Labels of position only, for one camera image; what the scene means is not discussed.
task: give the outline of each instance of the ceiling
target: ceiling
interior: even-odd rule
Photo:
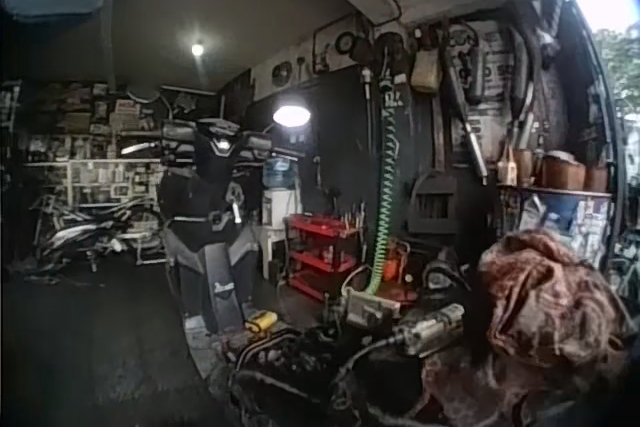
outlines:
[[[346,0],[113,0],[118,80],[217,89],[354,8]],[[100,15],[14,25],[11,76],[105,79]],[[203,43],[196,64],[191,44]]]

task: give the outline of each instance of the green coiled air hose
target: green coiled air hose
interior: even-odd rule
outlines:
[[[387,259],[387,247],[391,232],[391,214],[396,183],[396,159],[399,143],[396,139],[396,119],[393,107],[394,90],[384,96],[381,109],[383,136],[380,202],[378,206],[378,225],[376,229],[375,250],[373,254],[373,272],[367,285],[367,294],[375,294],[380,287],[384,265]]]

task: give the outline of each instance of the lamp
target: lamp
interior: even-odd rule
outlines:
[[[298,104],[281,106],[273,114],[273,121],[283,127],[294,128],[306,125],[311,119],[311,112],[306,107]]]

